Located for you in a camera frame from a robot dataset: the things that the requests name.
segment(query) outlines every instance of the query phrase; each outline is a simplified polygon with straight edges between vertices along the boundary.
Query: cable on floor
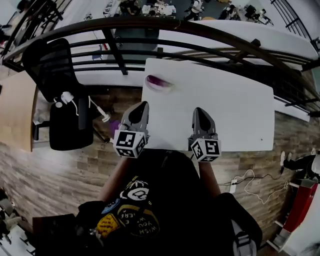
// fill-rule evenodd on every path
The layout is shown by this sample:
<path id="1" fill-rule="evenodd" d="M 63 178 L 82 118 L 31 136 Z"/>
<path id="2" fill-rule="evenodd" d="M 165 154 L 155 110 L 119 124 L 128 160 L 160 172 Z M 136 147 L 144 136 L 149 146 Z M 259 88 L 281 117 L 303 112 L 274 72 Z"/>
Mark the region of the cable on floor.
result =
<path id="1" fill-rule="evenodd" d="M 251 170 L 251 169 L 248 169 L 248 170 L 245 172 L 244 175 L 242 175 L 242 176 L 235 176 L 234 179 L 235 179 L 235 178 L 240 178 L 240 179 L 243 178 L 244 176 L 246 176 L 246 174 L 247 174 L 249 171 L 252 172 L 253 177 L 247 177 L 247 178 L 241 180 L 240 182 L 237 182 L 236 184 L 240 184 L 241 182 L 245 181 L 246 179 L 251 179 L 251 178 L 252 178 L 252 179 L 245 185 L 244 191 L 245 191 L 247 194 L 249 194 L 249 195 L 257 196 L 258 199 L 262 202 L 263 205 L 265 205 L 265 204 L 269 201 L 270 197 L 271 197 L 273 194 L 275 194 L 275 193 L 277 193 L 277 192 L 280 192 L 280 191 L 282 191 L 282 190 L 287 190 L 287 189 L 289 188 L 289 183 L 286 181 L 286 182 L 284 183 L 284 186 L 283 186 L 282 189 L 279 189 L 279 190 L 273 192 L 271 195 L 269 195 L 269 197 L 267 198 L 267 200 L 264 202 L 264 201 L 259 197 L 258 194 L 251 193 L 251 192 L 247 191 L 247 186 L 248 186 L 248 185 L 250 184 L 250 182 L 252 182 L 254 179 L 263 179 L 263 178 L 265 178 L 266 176 L 270 176 L 273 180 L 278 180 L 281 176 L 278 177 L 278 178 L 274 178 L 274 177 L 272 177 L 272 175 L 266 174 L 266 175 L 263 176 L 263 177 L 256 177 L 254 171 Z M 227 185 L 227 184 L 218 184 L 218 185 L 219 185 L 219 186 L 229 186 L 229 185 Z"/>

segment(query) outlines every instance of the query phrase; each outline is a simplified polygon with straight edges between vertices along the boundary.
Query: black office chair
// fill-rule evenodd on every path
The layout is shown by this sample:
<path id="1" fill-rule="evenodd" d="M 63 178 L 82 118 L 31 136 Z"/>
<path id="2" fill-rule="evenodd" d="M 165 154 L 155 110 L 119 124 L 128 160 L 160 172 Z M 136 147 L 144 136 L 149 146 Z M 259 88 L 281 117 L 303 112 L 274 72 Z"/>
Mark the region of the black office chair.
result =
<path id="1" fill-rule="evenodd" d="M 50 147 L 58 151 L 74 150 L 93 143 L 93 134 L 104 140 L 93 128 L 93 113 L 89 108 L 89 94 L 76 78 L 69 42 L 57 39 L 50 43 L 39 39 L 30 44 L 22 55 L 22 63 L 48 102 L 62 103 L 63 92 L 74 96 L 74 103 L 53 104 L 48 125 L 40 124 L 33 130 L 35 137 L 39 127 L 49 126 Z"/>

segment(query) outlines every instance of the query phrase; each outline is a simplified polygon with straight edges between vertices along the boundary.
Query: power adapter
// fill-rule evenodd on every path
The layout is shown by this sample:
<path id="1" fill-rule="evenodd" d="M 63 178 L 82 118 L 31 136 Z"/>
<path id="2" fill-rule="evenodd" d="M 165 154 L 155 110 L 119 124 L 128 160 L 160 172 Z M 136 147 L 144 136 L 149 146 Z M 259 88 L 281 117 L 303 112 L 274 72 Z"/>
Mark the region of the power adapter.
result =
<path id="1" fill-rule="evenodd" d="M 233 194 L 234 192 L 236 192 L 236 187 L 237 187 L 237 179 L 234 178 L 234 179 L 231 180 L 229 193 Z"/>

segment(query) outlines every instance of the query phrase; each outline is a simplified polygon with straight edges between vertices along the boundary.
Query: white desk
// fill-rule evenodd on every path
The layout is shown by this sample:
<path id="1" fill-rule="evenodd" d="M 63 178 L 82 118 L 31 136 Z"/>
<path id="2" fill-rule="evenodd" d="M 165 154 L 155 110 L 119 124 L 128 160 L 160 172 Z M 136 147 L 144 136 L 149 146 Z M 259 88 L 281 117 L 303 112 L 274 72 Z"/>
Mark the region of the white desk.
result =
<path id="1" fill-rule="evenodd" d="M 145 77 L 154 75 L 175 84 L 165 94 L 143 81 L 142 100 L 150 106 L 147 148 L 188 150 L 196 107 L 215 121 L 222 151 L 273 149 L 275 109 L 273 89 L 251 79 L 202 65 L 148 58 Z"/>

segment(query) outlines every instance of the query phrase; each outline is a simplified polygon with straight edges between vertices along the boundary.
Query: metal railing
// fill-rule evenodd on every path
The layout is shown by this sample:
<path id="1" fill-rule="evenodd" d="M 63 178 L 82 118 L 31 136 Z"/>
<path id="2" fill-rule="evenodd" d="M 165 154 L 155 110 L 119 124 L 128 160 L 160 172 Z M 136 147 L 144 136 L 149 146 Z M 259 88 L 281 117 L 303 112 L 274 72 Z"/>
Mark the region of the metal railing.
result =
<path id="1" fill-rule="evenodd" d="M 25 23 L 25 21 L 28 19 L 28 17 L 30 17 L 32 14 L 37 13 L 48 1 L 49 1 L 49 0 L 36 0 L 36 1 L 33 2 L 33 4 L 32 4 L 32 5 L 29 7 L 29 9 L 24 13 L 23 17 L 21 18 L 21 20 L 19 21 L 19 23 L 18 23 L 18 24 L 16 25 L 16 27 L 14 28 L 14 30 L 13 30 L 13 32 L 12 32 L 12 34 L 11 34 L 11 36 L 10 36 L 10 38 L 9 38 L 6 46 L 5 46 L 5 48 L 4 48 L 4 50 L 2 51 L 2 55 L 5 55 L 5 54 L 7 54 L 7 53 L 9 52 L 11 45 L 13 44 L 13 42 L 14 42 L 17 34 L 19 33 L 21 27 L 24 25 L 24 23 Z M 55 5 L 55 4 L 57 3 L 57 1 L 58 1 L 58 0 L 54 0 L 54 1 L 52 2 L 52 4 Z M 60 9 L 60 7 L 65 3 L 65 1 L 66 1 L 66 0 L 62 0 L 62 2 L 56 7 L 56 10 L 58 10 L 58 12 L 63 13 L 63 12 L 66 10 L 66 8 L 68 7 L 68 4 L 69 4 L 70 2 L 69 2 L 68 4 L 66 4 L 63 9 Z M 53 12 L 53 10 L 51 9 L 50 12 L 48 12 L 48 13 L 42 13 L 42 14 L 46 14 L 46 15 L 47 15 L 47 19 L 51 19 L 51 18 L 54 16 L 54 13 L 52 14 L 52 12 Z M 53 30 L 53 29 L 54 29 L 55 25 L 58 23 L 58 18 L 59 18 L 59 17 L 56 17 L 56 20 L 53 21 L 53 25 L 51 26 L 50 30 Z M 40 25 L 41 25 L 41 23 L 39 23 L 39 24 L 35 27 L 35 29 L 33 30 L 33 33 L 32 33 L 31 36 L 30 36 L 31 38 L 33 38 L 33 37 L 35 36 L 35 34 L 36 34 L 38 28 L 40 27 Z M 49 22 L 46 22 L 46 23 L 44 24 L 44 26 L 42 27 L 41 34 L 43 34 L 43 33 L 46 31 L 48 25 L 49 25 Z"/>
<path id="2" fill-rule="evenodd" d="M 301 21 L 287 0 L 271 0 L 271 4 L 273 4 L 273 6 L 279 12 L 280 16 L 284 20 L 286 25 L 285 27 L 290 32 L 312 41 L 312 38 L 304 23 Z"/>
<path id="3" fill-rule="evenodd" d="M 157 38 L 122 38 L 114 37 L 114 29 L 154 29 L 175 31 L 215 40 L 226 45 L 227 48 L 207 48 L 195 44 L 178 42 L 173 40 L 163 40 Z M 114 59 L 99 59 L 73 62 L 76 67 L 75 72 L 83 71 L 109 71 L 119 70 L 123 75 L 130 71 L 144 71 L 146 61 L 141 59 L 129 59 L 124 56 L 153 56 L 160 59 L 170 59 L 176 61 L 191 61 L 196 64 L 220 69 L 234 73 L 249 79 L 258 81 L 274 90 L 274 94 L 290 103 L 305 110 L 306 112 L 318 112 L 320 107 L 315 101 L 320 101 L 320 97 L 314 87 L 312 87 L 301 74 L 283 63 L 293 62 L 297 64 L 307 64 L 311 60 L 278 51 L 266 51 L 261 49 L 256 43 L 250 43 L 237 36 L 212 28 L 206 25 L 187 22 L 175 19 L 158 19 L 156 17 L 110 17 L 83 21 L 56 30 L 44 33 L 32 40 L 18 46 L 11 52 L 6 52 L 2 56 L 3 65 L 17 72 L 24 70 L 20 56 L 25 49 L 35 40 L 42 39 L 46 42 L 62 37 L 75 35 L 83 32 L 101 30 L 105 39 L 95 39 L 71 43 L 70 47 L 80 47 L 89 45 L 108 44 L 108 50 L 86 51 L 72 54 L 73 58 L 96 55 L 113 55 Z M 163 48 L 157 50 L 135 50 L 122 49 L 118 43 L 126 44 L 153 44 L 166 45 L 188 49 L 183 52 L 163 52 Z M 268 65 L 257 65 L 246 59 L 255 58 L 267 62 Z"/>

